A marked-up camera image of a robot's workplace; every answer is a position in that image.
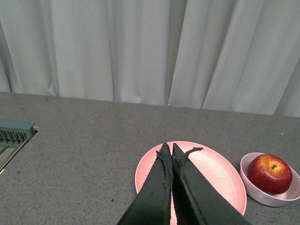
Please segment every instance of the white bowl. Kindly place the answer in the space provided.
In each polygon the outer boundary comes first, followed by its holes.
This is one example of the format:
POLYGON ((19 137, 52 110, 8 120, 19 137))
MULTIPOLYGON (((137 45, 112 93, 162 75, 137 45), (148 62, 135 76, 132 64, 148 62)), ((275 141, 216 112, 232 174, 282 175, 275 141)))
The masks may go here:
POLYGON ((254 200, 258 201, 261 204, 278 207, 295 201, 300 198, 300 177, 299 175, 291 168, 292 171, 292 183, 290 188, 280 194, 280 195, 270 195, 260 189, 258 189, 254 184, 252 184, 247 178, 247 169, 249 164, 256 157, 263 155, 264 153, 253 152, 245 155, 240 161, 240 176, 245 184, 245 189, 248 195, 254 200))

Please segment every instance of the table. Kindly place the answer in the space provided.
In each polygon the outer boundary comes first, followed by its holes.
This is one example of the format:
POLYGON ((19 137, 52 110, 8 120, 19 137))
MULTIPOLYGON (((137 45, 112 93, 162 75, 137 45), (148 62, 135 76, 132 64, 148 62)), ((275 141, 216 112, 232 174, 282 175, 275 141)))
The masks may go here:
MULTIPOLYGON (((37 134, 0 174, 0 224, 115 225, 136 196, 135 169, 158 144, 190 141, 241 158, 263 152, 300 170, 300 118, 0 92, 0 117, 37 134)), ((247 196, 254 225, 300 224, 300 200, 247 196)))

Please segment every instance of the white curtain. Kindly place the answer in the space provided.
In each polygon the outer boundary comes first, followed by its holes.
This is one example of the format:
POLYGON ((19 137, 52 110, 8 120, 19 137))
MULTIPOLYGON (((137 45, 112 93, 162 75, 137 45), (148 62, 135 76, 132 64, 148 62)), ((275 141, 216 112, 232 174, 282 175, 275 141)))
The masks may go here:
POLYGON ((0 0, 0 91, 300 117, 299 0, 0 0))

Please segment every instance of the pink plate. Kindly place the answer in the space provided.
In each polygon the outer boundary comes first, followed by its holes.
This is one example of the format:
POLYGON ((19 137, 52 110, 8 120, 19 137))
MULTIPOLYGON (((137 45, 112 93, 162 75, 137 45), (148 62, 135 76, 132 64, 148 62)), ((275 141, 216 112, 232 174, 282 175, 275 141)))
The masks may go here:
MULTIPOLYGON (((247 196, 243 181, 233 167, 233 165, 214 150, 201 144, 192 142, 175 141, 168 142, 171 153, 173 151, 173 143, 184 151, 191 150, 193 147, 203 148, 201 151, 193 152, 189 155, 189 159, 194 163, 198 170, 212 184, 212 186, 233 206, 244 215, 247 204, 247 196)), ((161 149, 162 144, 149 150, 139 162, 135 172, 135 188, 139 193, 150 169, 156 159, 156 151, 161 149)), ((171 225, 177 224, 174 204, 171 204, 171 225)))

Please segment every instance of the apple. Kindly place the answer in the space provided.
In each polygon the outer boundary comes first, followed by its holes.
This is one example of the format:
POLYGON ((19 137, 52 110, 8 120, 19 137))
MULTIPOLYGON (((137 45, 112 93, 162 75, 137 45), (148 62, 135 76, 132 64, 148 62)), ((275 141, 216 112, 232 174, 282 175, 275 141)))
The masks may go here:
POLYGON ((286 192, 293 179, 289 165, 272 154, 256 157, 248 166, 247 177, 257 188, 273 195, 286 192))

